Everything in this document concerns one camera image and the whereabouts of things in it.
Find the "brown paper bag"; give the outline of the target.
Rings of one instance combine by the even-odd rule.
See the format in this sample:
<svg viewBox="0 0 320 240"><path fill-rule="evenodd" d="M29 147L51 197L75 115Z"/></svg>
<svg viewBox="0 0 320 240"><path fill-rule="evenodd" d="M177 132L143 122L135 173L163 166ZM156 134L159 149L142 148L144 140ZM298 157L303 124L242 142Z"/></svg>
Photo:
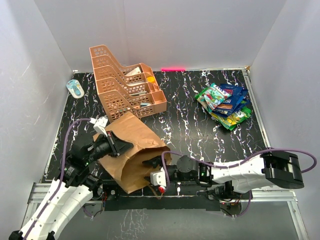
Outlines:
<svg viewBox="0 0 320 240"><path fill-rule="evenodd" d="M143 161L161 156L170 148L161 138L131 112L127 112L106 128L116 137L132 143L133 148L118 157L104 156L99 160L102 167L127 194L140 190L150 183L145 180L159 167L146 166Z"/></svg>

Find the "green cassava chips bag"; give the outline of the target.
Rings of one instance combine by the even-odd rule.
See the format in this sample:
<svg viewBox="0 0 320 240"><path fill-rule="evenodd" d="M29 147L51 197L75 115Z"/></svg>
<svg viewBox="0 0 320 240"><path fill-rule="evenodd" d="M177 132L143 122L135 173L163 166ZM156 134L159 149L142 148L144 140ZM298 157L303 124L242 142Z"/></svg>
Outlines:
<svg viewBox="0 0 320 240"><path fill-rule="evenodd" d="M205 94L205 92L206 92L206 90L208 89L209 87L206 87L206 88L204 88L201 92L199 92L195 97L194 97L194 99L198 102L198 103L200 103L203 107L204 107L204 109L206 110L206 111L210 111L210 107L209 107L209 105L207 104L207 102L206 102L206 100L205 100L205 98L204 98L204 94Z"/></svg>

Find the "yellow green fruit snack bag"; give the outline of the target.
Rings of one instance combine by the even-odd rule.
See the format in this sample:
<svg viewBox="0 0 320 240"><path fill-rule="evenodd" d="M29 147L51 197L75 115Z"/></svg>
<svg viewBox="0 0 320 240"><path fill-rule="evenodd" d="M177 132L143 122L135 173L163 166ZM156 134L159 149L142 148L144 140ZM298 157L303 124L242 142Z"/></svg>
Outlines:
<svg viewBox="0 0 320 240"><path fill-rule="evenodd" d="M210 115L216 121L218 121L224 128L232 131L237 126L237 124L240 124L251 117L252 110L244 106L241 110L235 111L228 117L222 117L213 112L211 112Z"/></svg>

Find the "teal snack packet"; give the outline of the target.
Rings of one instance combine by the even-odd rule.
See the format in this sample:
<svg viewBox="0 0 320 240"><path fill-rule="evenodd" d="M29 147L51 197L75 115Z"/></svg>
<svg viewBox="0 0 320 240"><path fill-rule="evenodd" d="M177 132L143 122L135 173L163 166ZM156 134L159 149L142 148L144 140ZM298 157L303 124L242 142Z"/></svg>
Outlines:
<svg viewBox="0 0 320 240"><path fill-rule="evenodd" d="M220 88L215 83L212 83L204 90L201 96L203 97L204 102L207 104L208 110L212 112L232 95Z"/></svg>

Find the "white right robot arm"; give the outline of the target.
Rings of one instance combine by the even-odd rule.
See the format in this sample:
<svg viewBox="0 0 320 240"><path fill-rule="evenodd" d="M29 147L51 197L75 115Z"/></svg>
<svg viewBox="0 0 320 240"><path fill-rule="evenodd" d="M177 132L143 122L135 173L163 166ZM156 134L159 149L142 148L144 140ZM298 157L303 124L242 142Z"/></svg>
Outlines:
<svg viewBox="0 0 320 240"><path fill-rule="evenodd" d="M209 163L180 155L175 165L167 165L162 155L145 160L153 170L145 179L161 193L171 182L206 188L222 199L233 199L253 189L278 186L282 189L302 189L302 171L297 155L283 151L254 154L248 160Z"/></svg>

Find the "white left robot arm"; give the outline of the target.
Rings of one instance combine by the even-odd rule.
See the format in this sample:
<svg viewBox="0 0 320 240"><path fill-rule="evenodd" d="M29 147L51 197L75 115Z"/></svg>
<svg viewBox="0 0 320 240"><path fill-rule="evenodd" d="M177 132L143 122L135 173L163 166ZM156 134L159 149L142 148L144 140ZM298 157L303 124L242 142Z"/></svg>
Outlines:
<svg viewBox="0 0 320 240"><path fill-rule="evenodd" d="M133 148L129 141L112 131L100 134L84 146L75 145L66 154L66 166L52 181L50 188L33 216L11 240L56 240L75 214L91 199L103 195L101 182L90 174L89 165L105 156L119 157Z"/></svg>

